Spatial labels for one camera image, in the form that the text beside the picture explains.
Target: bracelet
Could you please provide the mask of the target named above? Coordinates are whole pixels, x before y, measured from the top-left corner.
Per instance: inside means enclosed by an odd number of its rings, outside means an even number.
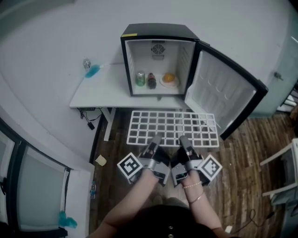
[[[192,185],[189,185],[189,186],[185,186],[185,187],[183,187],[184,189],[185,188],[189,188],[189,187],[192,187],[192,186],[196,186],[196,185],[199,185],[199,184],[201,184],[202,183],[202,181],[200,181],[200,182],[198,182],[198,183],[196,183],[196,184],[192,184]]]
[[[203,196],[204,193],[205,193],[205,191],[203,191],[202,194],[196,200],[194,200],[193,202],[189,202],[189,205],[192,205],[196,201],[200,200],[200,198]]]

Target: white chair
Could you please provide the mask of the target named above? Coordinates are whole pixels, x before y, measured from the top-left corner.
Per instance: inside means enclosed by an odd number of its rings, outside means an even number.
[[[276,190],[264,192],[263,197],[298,187],[298,139],[293,139],[292,142],[285,148],[262,161],[260,166],[269,163],[279,156],[281,156],[281,159],[284,160],[284,170],[286,176],[285,186]]]

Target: person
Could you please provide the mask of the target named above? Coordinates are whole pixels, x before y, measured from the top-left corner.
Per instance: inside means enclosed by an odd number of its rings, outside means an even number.
[[[182,180],[190,208],[176,204],[155,205],[141,210],[158,179],[149,169],[142,175],[125,198],[104,218],[88,238],[151,237],[151,238],[230,238],[204,193],[197,171],[191,170]]]

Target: mini fridge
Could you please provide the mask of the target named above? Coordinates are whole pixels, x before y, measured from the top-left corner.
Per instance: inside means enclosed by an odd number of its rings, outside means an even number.
[[[179,96],[196,113],[212,113],[227,138],[267,87],[184,25],[130,24],[121,36],[131,96]]]

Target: wooden floor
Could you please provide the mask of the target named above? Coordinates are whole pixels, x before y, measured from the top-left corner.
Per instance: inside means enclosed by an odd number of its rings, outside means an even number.
[[[109,142],[103,141],[106,127],[101,128],[95,158],[100,154],[107,159],[104,167],[95,163],[96,199],[91,202],[89,231],[93,232],[105,215],[126,195],[130,186],[117,169],[117,163],[129,152],[138,155],[143,147],[127,145],[130,109],[117,109]],[[276,114],[270,119],[248,119],[217,149],[197,150],[206,157],[211,153],[223,166],[217,178],[206,187],[206,194],[223,227],[233,226],[236,231],[249,221],[249,212],[255,209],[254,220],[261,224],[271,211],[275,215],[263,227],[249,224],[237,235],[243,238],[279,237],[284,210],[272,207],[262,192],[282,186],[280,161],[259,166],[259,163],[285,147],[294,138],[290,119]],[[166,149],[173,154],[176,149]],[[162,196],[177,197],[186,202],[183,189],[173,187],[172,180],[156,189]]]

